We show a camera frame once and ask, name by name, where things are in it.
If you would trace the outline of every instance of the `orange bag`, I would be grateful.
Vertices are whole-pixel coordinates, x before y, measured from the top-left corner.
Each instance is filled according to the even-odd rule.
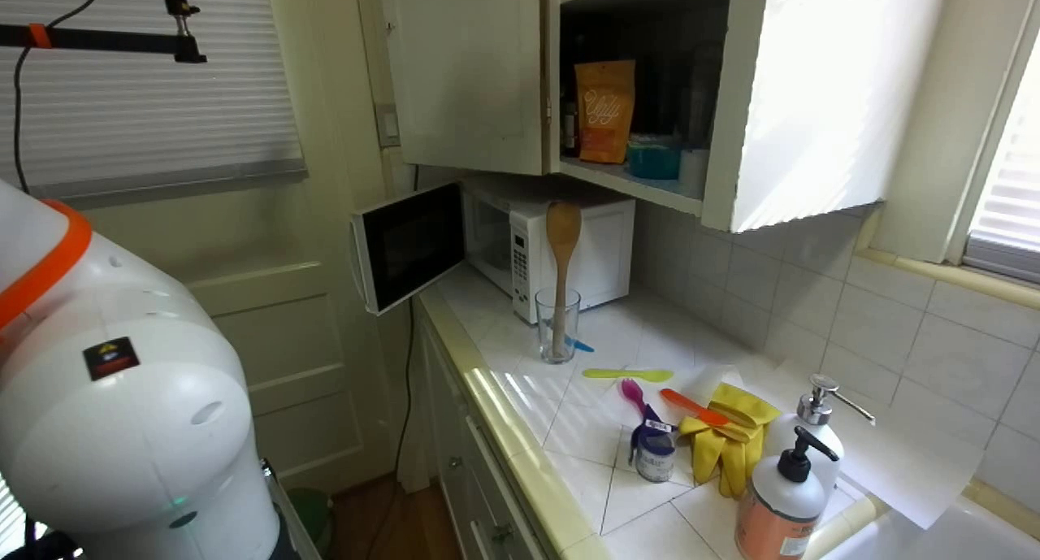
[[[575,65],[582,160],[621,163],[635,104],[635,60]]]

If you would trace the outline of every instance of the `sink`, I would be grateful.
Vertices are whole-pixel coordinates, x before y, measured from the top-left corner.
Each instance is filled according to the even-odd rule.
[[[824,560],[1040,560],[1040,541],[959,498],[929,530],[888,511]]]

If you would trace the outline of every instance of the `microwave control panel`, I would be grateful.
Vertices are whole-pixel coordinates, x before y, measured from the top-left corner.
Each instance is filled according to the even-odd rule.
[[[531,305],[535,298],[530,298],[530,278],[528,276],[528,261],[530,246],[527,233],[518,229],[515,225],[511,229],[510,247],[513,248],[513,308],[521,315],[531,313]]]

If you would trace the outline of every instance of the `cabinet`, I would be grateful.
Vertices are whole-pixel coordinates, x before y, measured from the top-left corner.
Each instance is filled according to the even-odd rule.
[[[884,198],[942,0],[383,2],[406,162],[563,173],[739,232]],[[703,188],[561,157],[573,63],[609,59],[636,60],[656,131],[707,100]]]
[[[433,448],[445,502],[467,560],[543,558],[518,498],[459,390],[440,341],[420,322],[422,362],[430,388]]]

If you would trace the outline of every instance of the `kitchen counter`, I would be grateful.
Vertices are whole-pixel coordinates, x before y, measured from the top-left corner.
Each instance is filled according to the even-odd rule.
[[[757,393],[776,363],[639,290],[582,312],[578,337],[595,352],[561,365],[539,358],[536,328],[468,265],[420,303],[554,552],[566,559],[739,559],[736,502],[719,494],[718,477],[694,481],[688,441],[680,440],[671,481],[647,482],[628,465],[628,437],[641,422],[635,408],[617,380],[587,379],[581,371],[674,371],[664,384],[639,383],[675,424],[681,414],[660,402],[658,389],[682,391],[704,368],[723,366],[727,381]],[[787,411],[794,403],[774,405]],[[883,506],[842,481],[806,558],[849,537]]]

